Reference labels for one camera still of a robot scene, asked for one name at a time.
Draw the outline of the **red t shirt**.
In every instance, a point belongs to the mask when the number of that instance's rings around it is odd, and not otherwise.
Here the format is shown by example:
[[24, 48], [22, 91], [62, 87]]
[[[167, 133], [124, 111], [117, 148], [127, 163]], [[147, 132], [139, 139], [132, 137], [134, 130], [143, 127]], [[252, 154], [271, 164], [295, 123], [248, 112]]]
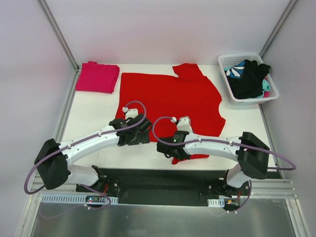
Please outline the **red t shirt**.
[[130, 101], [146, 107], [147, 118], [189, 117], [194, 133], [220, 136], [226, 120], [220, 115], [222, 96], [197, 64], [178, 66], [124, 65], [120, 76], [116, 118]]

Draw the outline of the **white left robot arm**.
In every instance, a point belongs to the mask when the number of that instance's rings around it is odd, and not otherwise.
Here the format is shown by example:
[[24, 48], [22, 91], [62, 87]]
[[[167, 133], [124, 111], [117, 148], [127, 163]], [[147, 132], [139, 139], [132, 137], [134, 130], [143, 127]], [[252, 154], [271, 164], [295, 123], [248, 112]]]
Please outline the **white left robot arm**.
[[76, 162], [104, 148], [148, 143], [152, 126], [143, 114], [139, 114], [135, 118], [114, 119], [100, 130], [72, 141], [45, 141], [34, 162], [44, 188], [53, 190], [64, 184], [76, 184], [78, 192], [105, 193], [107, 181], [100, 168], [96, 165], [83, 167]]

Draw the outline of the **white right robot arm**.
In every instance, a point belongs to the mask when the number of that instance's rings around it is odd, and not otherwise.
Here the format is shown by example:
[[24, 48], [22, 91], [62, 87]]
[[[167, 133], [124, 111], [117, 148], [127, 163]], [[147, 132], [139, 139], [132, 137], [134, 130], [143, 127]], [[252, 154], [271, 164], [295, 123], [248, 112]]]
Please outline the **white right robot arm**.
[[267, 178], [270, 148], [251, 132], [240, 137], [210, 137], [187, 131], [176, 131], [173, 136], [160, 138], [157, 151], [166, 158], [179, 161], [191, 159], [193, 155], [216, 156], [236, 162], [225, 172], [222, 181], [212, 184], [218, 195], [231, 197], [251, 179]]

